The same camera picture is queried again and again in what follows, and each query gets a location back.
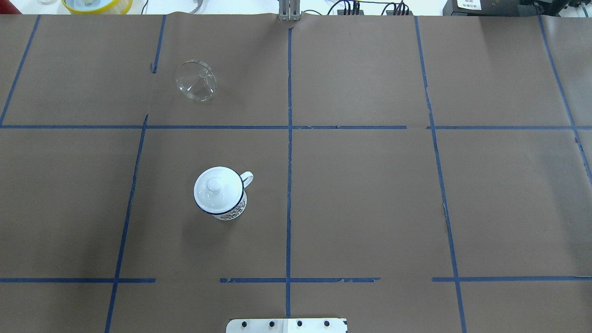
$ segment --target blue rim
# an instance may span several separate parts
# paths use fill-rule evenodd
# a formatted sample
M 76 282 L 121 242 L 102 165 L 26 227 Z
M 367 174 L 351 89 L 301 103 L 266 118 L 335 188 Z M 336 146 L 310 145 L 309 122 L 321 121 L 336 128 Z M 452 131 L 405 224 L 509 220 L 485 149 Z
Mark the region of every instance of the blue rim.
M 224 214 L 226 214 L 226 213 L 230 213 L 230 212 L 231 212 L 233 209 L 235 209 L 235 208 L 236 208 L 236 206 L 238 206 L 238 205 L 239 205 L 239 203 L 240 203 L 240 202 L 243 200 L 243 197 L 244 197 L 244 181 L 243 181 L 243 178 L 241 178 L 241 176 L 239 175 L 239 173 L 238 173 L 238 172 L 236 172 L 234 169 L 231 169 L 231 170 L 232 170 L 232 171 L 234 171 L 234 173 L 235 173 L 237 176 L 239 176 L 240 183 L 241 183 L 241 184 L 242 184 L 242 186 L 243 186 L 243 191 L 240 193 L 240 198 L 239 198 L 239 200 L 237 201 L 237 203 L 236 203 L 236 204 L 234 204 L 234 206 L 233 206 L 231 209 L 228 209 L 228 210 L 227 210 L 226 212 L 224 212 L 224 213 L 210 213 L 210 212 L 208 212 L 207 210 L 205 210 L 205 209 L 201 208 L 201 206 L 200 206 L 200 205 L 197 203 L 197 201 L 196 201 L 196 199 L 195 199 L 195 195 L 194 195 L 194 196 L 193 196 L 193 201 L 195 201 L 195 204 L 197 205 L 197 207 L 199 207 L 199 208 L 200 208 L 200 210 L 201 210 L 202 212 L 204 212 L 204 213 L 208 213 L 208 214 L 210 214 L 210 215 L 224 215 Z

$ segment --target yellow container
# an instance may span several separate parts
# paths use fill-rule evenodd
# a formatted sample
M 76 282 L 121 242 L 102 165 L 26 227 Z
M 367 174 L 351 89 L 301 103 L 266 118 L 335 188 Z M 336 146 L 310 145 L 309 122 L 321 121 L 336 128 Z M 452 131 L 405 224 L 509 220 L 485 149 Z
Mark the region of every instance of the yellow container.
M 95 0 L 88 6 L 82 0 L 62 0 L 62 3 L 72 14 L 126 14 L 132 0 Z

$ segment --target blue line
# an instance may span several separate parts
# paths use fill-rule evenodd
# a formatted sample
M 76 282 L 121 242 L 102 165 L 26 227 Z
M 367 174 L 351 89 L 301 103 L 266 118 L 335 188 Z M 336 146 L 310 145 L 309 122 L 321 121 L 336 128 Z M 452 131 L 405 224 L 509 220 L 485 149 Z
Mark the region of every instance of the blue line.
M 570 105 L 567 103 L 567 98 L 565 98 L 565 92 L 563 90 L 563 86 L 561 85 L 561 80 L 559 80 L 559 74 L 557 74 L 557 68 L 555 67 L 555 62 L 553 61 L 553 56 L 551 55 L 551 49 L 549 48 L 549 43 L 547 42 L 547 35 L 545 33 L 545 26 L 543 25 L 543 19 L 539 14 L 539 26 L 540 32 L 543 35 L 543 42 L 545 44 L 545 49 L 547 50 L 547 55 L 549 56 L 549 62 L 551 63 L 551 68 L 553 69 L 553 75 L 555 75 L 555 81 L 557 82 L 557 87 L 559 88 L 559 92 L 561 93 L 561 99 L 563 100 L 563 104 L 565 105 L 565 111 L 567 112 L 567 117 L 570 119 L 571 128 L 574 131 L 575 141 L 580 149 L 580 155 L 582 156 L 582 161 L 584 162 L 584 168 L 586 170 L 586 174 L 588 175 L 588 181 L 590 185 L 592 185 L 592 172 L 590 172 L 590 164 L 588 164 L 588 159 L 586 158 L 586 154 L 584 152 L 584 147 L 582 146 L 582 141 L 580 140 L 580 135 L 578 134 L 578 130 L 575 126 L 574 117 L 571 114 Z
M 415 19 L 415 30 L 417 34 L 417 47 L 419 48 L 419 59 L 422 64 L 422 75 L 423 75 L 423 86 L 426 93 L 426 103 L 427 109 L 429 110 L 430 115 L 430 126 L 432 129 L 432 142 L 434 145 L 434 153 L 436 155 L 436 166 L 438 169 L 438 178 L 440 181 L 440 192 L 442 193 L 442 204 L 444 206 L 444 215 L 446 217 L 446 226 L 448 227 L 448 246 L 450 249 L 450 257 L 452 260 L 452 271 L 454 273 L 454 277 L 458 278 L 458 268 L 456 266 L 456 254 L 454 250 L 454 240 L 452 239 L 452 227 L 450 224 L 450 214 L 448 212 L 448 201 L 446 200 L 446 189 L 444 187 L 444 177 L 442 175 L 442 164 L 440 163 L 440 152 L 438 151 L 438 143 L 436 138 L 436 129 L 434 124 L 434 115 L 432 112 L 432 103 L 430 102 L 430 97 L 427 93 L 427 74 L 426 74 L 426 64 L 423 59 L 423 48 L 422 48 L 422 38 L 419 32 L 419 21 L 417 20 L 417 16 L 414 17 Z M 463 333 L 466 333 L 466 322 L 465 322 L 465 310 L 462 304 L 462 295 L 461 295 L 461 284 L 458 281 L 455 281 L 456 287 L 456 300 L 458 302 L 458 312 L 461 318 L 461 329 Z
M 27 58 L 27 54 L 29 53 L 29 48 L 31 47 L 31 43 L 33 42 L 33 37 L 35 36 L 35 32 L 37 31 L 37 26 L 39 25 L 40 19 L 41 15 L 38 15 L 37 19 L 35 20 L 33 30 L 31 31 L 31 36 L 29 36 L 29 42 L 27 43 L 27 47 L 25 47 L 25 52 L 22 54 L 21 63 L 18 65 L 17 74 L 14 76 L 12 86 L 10 87 L 10 92 L 8 92 L 8 97 L 6 98 L 6 103 L 4 103 L 2 115 L 0 116 L 0 126 L 4 122 L 4 117 L 6 116 L 8 106 L 10 105 L 10 100 L 12 99 L 12 93 L 14 92 L 14 89 L 17 87 L 18 77 L 21 75 L 22 66 L 25 64 L 25 59 Z
M 162 45 L 162 35 L 165 32 L 165 21 L 166 15 L 163 15 L 162 23 L 160 24 L 160 36 L 158 37 L 158 46 L 156 47 L 156 57 L 154 59 L 154 64 L 150 64 L 150 69 L 153 73 L 156 73 L 156 68 L 158 67 L 158 58 L 160 58 L 160 46 Z
M 437 130 L 571 130 L 570 126 L 434 126 Z
M 113 278 L 3 277 L 0 283 L 113 283 Z M 119 283 L 156 283 L 155 278 L 121 278 Z
M 373 283 L 379 277 L 291 277 L 290 283 Z M 220 283 L 285 283 L 283 277 L 233 277 L 221 278 Z
M 288 196 L 286 216 L 286 318 L 290 318 L 292 269 L 292 28 L 288 29 Z
M 592 281 L 586 276 L 468 276 L 434 277 L 432 282 Z
M 406 130 L 407 126 L 294 126 L 295 130 Z
M 141 125 L 2 125 L 3 129 L 141 129 Z
M 288 126 L 241 126 L 241 125 L 149 125 L 148 129 L 213 129 L 213 130 L 286 130 Z
M 144 118 L 144 125 L 142 126 L 142 133 L 140 135 L 140 144 L 138 146 L 138 153 L 136 155 L 136 164 L 134 166 L 134 175 L 131 179 L 130 198 L 127 200 L 126 220 L 123 223 L 123 232 L 121 233 L 121 244 L 119 246 L 119 256 L 117 257 L 117 266 L 115 268 L 115 278 L 113 281 L 113 288 L 111 290 L 111 301 L 109 302 L 109 311 L 107 312 L 107 321 L 105 323 L 105 333 L 109 333 L 111 327 L 111 317 L 113 316 L 113 307 L 115 305 L 115 297 L 117 295 L 117 284 L 119 282 L 119 273 L 121 271 L 121 262 L 123 261 L 123 251 L 126 248 L 127 228 L 130 224 L 131 203 L 134 200 L 134 192 L 136 190 L 136 179 L 138 174 L 138 165 L 140 164 L 140 155 L 144 147 L 144 137 L 146 135 L 146 124 L 148 123 L 148 115 Z

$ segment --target yellow rim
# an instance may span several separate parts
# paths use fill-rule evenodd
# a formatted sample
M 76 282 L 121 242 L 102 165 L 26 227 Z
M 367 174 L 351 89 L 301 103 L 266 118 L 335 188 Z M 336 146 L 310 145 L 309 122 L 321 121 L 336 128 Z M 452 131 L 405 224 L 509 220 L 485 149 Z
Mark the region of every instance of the yellow rim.
M 62 3 L 72 13 L 76 13 L 76 14 L 100 14 L 102 12 L 106 12 L 109 9 L 113 8 L 115 5 L 117 5 L 117 3 L 119 1 L 120 0 L 113 0 L 107 6 L 104 6 L 104 7 L 101 7 L 101 8 L 95 9 L 95 10 L 92 10 L 92 11 L 78 11 L 78 10 L 76 10 L 76 9 L 74 9 L 74 8 L 66 5 L 66 0 L 62 0 Z M 130 7 L 131 7 L 130 5 L 131 5 L 131 0 L 130 0 L 130 3 L 127 5 L 126 10 L 124 10 L 124 12 L 122 12 L 122 14 L 125 14 L 128 10 L 130 10 Z

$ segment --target red object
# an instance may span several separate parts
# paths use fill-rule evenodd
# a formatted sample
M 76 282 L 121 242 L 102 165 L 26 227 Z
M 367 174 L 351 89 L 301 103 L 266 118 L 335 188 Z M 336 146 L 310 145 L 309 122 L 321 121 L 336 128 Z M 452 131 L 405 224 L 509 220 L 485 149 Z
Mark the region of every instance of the red object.
M 0 14 L 22 14 L 9 0 L 0 0 Z

